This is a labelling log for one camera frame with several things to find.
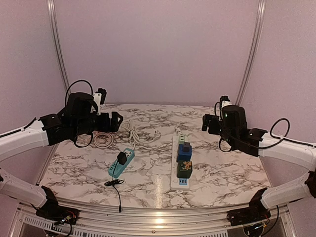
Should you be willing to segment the blue cube socket adapter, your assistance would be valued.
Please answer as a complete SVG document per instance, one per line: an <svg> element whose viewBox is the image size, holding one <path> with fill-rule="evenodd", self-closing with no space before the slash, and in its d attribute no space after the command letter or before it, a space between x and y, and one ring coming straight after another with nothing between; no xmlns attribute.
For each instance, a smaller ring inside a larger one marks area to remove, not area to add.
<svg viewBox="0 0 316 237"><path fill-rule="evenodd" d="M176 162L179 162L179 161L190 161L191 160L192 152L191 153L183 153L182 152L182 147L183 147L183 145L178 145Z"/></svg>

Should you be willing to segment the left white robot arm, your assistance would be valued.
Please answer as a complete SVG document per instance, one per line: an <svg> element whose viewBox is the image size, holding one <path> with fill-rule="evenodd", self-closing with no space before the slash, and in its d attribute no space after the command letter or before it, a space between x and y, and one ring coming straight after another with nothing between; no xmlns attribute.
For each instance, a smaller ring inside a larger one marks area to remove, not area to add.
<svg viewBox="0 0 316 237"><path fill-rule="evenodd" d="M123 116L117 112L103 113L106 91L94 94L71 93L65 107L57 114L33 119L28 125L1 134L0 159L5 160L35 148L53 146L65 140L74 143L81 135L93 132L117 132ZM3 195L31 204L40 217L57 220L67 213L59 205L50 188L32 185L4 169L0 171L0 192Z"/></svg>

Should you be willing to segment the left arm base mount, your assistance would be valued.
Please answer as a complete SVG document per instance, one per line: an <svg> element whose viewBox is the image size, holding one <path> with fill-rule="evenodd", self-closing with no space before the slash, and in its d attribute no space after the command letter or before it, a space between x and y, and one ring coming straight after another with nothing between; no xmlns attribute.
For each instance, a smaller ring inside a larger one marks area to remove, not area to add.
<svg viewBox="0 0 316 237"><path fill-rule="evenodd" d="M79 210L75 208L65 207L65 206L58 206L57 209L52 211L44 211L44 210L37 210L36 215L48 220L52 220L55 222L59 222L61 224L61 220L70 216L71 219L67 221L67 223L71 223L75 225L77 222Z"/></svg>

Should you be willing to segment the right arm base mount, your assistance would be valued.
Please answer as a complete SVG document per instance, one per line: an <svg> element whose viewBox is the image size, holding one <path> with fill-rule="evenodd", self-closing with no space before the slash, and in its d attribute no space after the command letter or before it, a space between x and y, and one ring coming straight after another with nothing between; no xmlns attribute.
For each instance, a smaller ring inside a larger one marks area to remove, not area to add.
<svg viewBox="0 0 316 237"><path fill-rule="evenodd" d="M258 209L251 207L230 210L227 212L227 220L230 222L231 226L253 223L269 219L270 217L271 214L269 211L264 210L260 212Z"/></svg>

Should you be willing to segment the mint green usb charger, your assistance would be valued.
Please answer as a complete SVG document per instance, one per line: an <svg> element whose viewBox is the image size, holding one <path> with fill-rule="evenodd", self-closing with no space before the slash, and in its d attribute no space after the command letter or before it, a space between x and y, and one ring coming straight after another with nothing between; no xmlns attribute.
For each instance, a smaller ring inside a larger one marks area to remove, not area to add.
<svg viewBox="0 0 316 237"><path fill-rule="evenodd" d="M179 136L178 138L178 144L183 145L185 143L185 137L184 136Z"/></svg>

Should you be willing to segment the long white power strip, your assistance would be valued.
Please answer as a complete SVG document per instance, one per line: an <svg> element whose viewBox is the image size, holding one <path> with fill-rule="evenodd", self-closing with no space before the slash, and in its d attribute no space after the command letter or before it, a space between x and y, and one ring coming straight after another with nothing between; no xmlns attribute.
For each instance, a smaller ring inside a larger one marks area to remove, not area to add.
<svg viewBox="0 0 316 237"><path fill-rule="evenodd" d="M193 171L192 146L185 135L177 135L172 140L170 189L188 191Z"/></svg>

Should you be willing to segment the dark green dragon cube adapter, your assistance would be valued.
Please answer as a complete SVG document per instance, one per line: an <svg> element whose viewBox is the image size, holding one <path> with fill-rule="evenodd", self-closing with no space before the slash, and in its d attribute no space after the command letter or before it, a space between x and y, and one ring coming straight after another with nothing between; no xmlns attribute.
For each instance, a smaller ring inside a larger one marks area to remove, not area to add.
<svg viewBox="0 0 316 237"><path fill-rule="evenodd" d="M193 163L191 161L179 161L177 164L177 177L189 179L193 171Z"/></svg>

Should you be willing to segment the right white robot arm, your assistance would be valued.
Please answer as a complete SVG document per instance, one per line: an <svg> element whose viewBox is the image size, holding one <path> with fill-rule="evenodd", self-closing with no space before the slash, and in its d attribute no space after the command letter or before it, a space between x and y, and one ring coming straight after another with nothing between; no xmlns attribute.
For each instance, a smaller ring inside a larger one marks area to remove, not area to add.
<svg viewBox="0 0 316 237"><path fill-rule="evenodd" d="M256 192L247 208L228 212L228 220L241 223L260 220L270 216L270 209L279 204L316 196L316 146L276 136L271 131L247 128L245 110L236 105L222 106L220 114L205 114L202 117L203 131L219 135L220 141L230 146L230 151L276 158L307 169L307 173L285 184L263 188Z"/></svg>

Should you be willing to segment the small black plug adapter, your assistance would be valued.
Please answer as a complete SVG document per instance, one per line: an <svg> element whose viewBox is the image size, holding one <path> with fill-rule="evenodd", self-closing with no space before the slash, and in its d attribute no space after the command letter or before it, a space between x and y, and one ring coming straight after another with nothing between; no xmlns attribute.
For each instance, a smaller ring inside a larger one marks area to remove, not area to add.
<svg viewBox="0 0 316 237"><path fill-rule="evenodd" d="M182 152L183 153L191 153L192 152L192 146L191 146L190 142L183 143Z"/></svg>

